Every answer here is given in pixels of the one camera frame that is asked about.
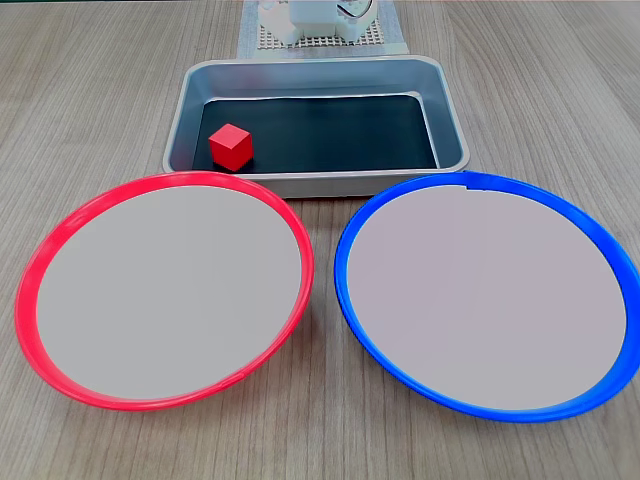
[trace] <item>wood grain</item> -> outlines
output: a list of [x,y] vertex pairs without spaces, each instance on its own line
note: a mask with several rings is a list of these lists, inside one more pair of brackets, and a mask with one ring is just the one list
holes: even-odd
[[[471,167],[540,185],[640,265],[640,4],[400,2],[412,53],[444,66]],[[233,58],[236,1],[0,5],[1,479],[606,479],[640,471],[640,380],[546,425],[477,420],[410,392],[354,339],[333,253],[363,200],[291,202],[316,256],[310,307],[246,381],[125,414],[43,384],[13,300],[53,226],[157,173],[185,71]]]

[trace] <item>plate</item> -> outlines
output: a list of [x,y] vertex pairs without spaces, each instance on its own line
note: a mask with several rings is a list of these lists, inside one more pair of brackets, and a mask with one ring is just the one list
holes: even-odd
[[606,230],[532,185],[436,174],[371,199],[335,284],[364,348],[418,393],[478,417],[591,410],[640,364],[640,281]]
[[275,194],[220,173],[157,175],[51,232],[20,283],[16,331],[65,395],[152,410],[258,368],[300,321],[312,282],[309,236]]

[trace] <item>blue plate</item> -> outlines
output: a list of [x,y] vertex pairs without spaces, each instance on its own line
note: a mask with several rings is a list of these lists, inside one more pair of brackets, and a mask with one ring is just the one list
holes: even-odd
[[[569,219],[593,241],[609,262],[622,292],[627,326],[622,349],[609,372],[591,389],[567,402],[533,410],[496,410],[478,407],[446,397],[418,383],[393,365],[367,337],[349,297],[347,261],[356,235],[380,207],[406,193],[423,188],[462,185],[470,190],[493,190],[537,201]],[[434,174],[395,185],[373,197],[351,219],[342,234],[335,257],[336,293],[349,327],[364,348],[394,377],[409,388],[444,406],[477,417],[506,422],[549,422],[592,410],[620,392],[640,366],[640,277],[618,242],[595,220],[566,200],[517,180],[477,172]]]

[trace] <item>gray tray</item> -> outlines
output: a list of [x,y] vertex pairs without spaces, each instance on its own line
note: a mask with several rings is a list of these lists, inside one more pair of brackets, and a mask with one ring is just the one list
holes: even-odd
[[440,65],[411,55],[210,61],[182,85],[163,159],[165,172],[193,169],[204,105],[213,100],[409,95],[420,102],[437,168],[237,174],[284,198],[375,195],[412,177],[453,172],[469,160]]

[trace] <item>cube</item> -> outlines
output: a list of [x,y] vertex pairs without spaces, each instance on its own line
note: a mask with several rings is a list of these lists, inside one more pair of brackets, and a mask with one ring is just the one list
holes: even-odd
[[209,137],[209,147],[214,163],[232,172],[253,158],[251,134],[230,123]]

